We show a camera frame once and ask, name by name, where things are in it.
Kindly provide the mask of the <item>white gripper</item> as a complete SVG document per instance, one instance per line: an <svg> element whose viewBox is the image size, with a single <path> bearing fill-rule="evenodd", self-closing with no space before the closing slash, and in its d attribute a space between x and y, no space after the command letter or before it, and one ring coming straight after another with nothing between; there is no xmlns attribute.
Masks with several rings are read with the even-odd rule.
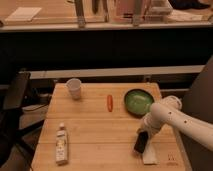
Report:
<svg viewBox="0 0 213 171"><path fill-rule="evenodd" d="M154 118L151 114L146 114L141 119L141 125L138 132L147 132L148 138L152 139L162 128L162 123Z"/></svg>

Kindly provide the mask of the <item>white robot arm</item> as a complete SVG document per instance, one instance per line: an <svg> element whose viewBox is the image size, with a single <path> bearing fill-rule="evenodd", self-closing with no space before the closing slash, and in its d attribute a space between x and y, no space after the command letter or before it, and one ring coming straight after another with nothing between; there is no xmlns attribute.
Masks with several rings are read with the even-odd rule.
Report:
<svg viewBox="0 0 213 171"><path fill-rule="evenodd" d="M213 124L193 118L181 111L182 102L176 96L167 96L151 104L141 121L138 133L147 132L151 139L168 124L213 151Z"/></svg>

